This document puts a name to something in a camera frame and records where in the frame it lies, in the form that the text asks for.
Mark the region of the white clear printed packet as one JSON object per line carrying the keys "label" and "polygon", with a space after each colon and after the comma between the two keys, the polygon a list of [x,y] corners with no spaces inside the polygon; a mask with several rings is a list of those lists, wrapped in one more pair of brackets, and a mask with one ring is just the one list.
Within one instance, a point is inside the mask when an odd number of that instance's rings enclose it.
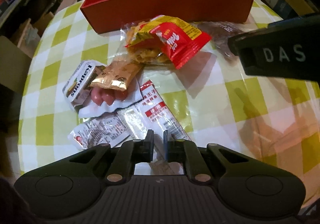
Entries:
{"label": "white clear printed packet", "polygon": [[129,136],[130,132],[116,113],[105,113],[76,126],[67,138],[77,149],[83,150],[100,144],[113,148]]}

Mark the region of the white red label packet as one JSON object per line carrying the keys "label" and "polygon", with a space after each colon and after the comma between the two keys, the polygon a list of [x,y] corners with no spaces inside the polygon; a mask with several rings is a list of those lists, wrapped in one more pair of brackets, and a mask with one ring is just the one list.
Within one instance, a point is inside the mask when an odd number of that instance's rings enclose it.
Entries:
{"label": "white red label packet", "polygon": [[189,140],[182,126],[159,95],[152,81],[140,86],[143,99],[117,111],[123,124],[135,139],[145,139],[149,129],[163,140],[163,132],[168,130],[173,139]]}

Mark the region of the pink sausages white packet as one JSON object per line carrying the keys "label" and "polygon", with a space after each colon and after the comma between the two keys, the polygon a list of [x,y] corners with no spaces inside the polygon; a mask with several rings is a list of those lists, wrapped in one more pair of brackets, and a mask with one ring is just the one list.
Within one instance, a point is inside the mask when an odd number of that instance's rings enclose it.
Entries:
{"label": "pink sausages white packet", "polygon": [[103,89],[94,87],[89,97],[85,100],[84,105],[80,108],[78,116],[99,117],[104,113],[112,113],[117,109],[126,108],[142,100],[140,85],[135,77],[125,91]]}

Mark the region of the gold foil snack packet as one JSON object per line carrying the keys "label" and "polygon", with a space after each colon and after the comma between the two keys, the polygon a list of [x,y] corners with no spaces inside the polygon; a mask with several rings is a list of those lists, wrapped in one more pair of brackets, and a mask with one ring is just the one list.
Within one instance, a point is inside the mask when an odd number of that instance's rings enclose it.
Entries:
{"label": "gold foil snack packet", "polygon": [[142,68],[142,63],[134,61],[112,61],[110,65],[92,80],[90,86],[117,91],[128,90],[131,81]]}

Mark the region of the cardboard box under table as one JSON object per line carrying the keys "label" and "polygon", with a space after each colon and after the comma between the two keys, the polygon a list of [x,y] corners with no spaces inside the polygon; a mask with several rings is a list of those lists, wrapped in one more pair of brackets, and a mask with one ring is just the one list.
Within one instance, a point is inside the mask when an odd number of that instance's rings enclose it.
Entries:
{"label": "cardboard box under table", "polygon": [[44,30],[57,12],[71,6],[76,1],[56,0],[44,10],[35,23],[28,18],[20,24],[11,39],[1,36],[1,88],[19,94],[23,92],[31,59]]}

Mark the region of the white Kaprons wafer packet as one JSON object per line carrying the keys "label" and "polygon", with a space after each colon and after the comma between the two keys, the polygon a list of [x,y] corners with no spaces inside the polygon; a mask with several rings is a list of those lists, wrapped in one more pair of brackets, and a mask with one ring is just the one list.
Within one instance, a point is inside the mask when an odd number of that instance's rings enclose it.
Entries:
{"label": "white Kaprons wafer packet", "polygon": [[83,60],[64,85],[62,92],[68,105],[76,113],[83,107],[92,88],[91,82],[105,69],[106,65],[96,60]]}

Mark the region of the clear dark brown snack bag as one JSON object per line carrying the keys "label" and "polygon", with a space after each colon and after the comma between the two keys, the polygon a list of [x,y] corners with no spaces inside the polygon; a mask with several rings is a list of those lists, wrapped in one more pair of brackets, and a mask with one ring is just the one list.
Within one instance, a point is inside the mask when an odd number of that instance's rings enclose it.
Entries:
{"label": "clear dark brown snack bag", "polygon": [[198,29],[211,36],[216,50],[223,55],[226,60],[235,60],[235,55],[228,47],[228,39],[245,33],[241,27],[231,22],[200,22]]}

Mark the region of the green white checkered tablecloth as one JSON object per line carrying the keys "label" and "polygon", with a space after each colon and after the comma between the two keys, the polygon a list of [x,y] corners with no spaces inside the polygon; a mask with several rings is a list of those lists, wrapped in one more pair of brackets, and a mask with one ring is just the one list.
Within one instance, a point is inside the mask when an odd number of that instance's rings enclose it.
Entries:
{"label": "green white checkered tablecloth", "polygon": [[[120,32],[98,35],[76,3],[54,16],[32,59],[24,87],[18,154],[22,172],[76,152],[67,136],[80,123],[62,93],[83,60],[108,64]],[[319,86],[315,82],[247,76],[208,43],[182,69],[145,67],[198,146],[214,142],[298,176],[306,206],[319,198]]]}

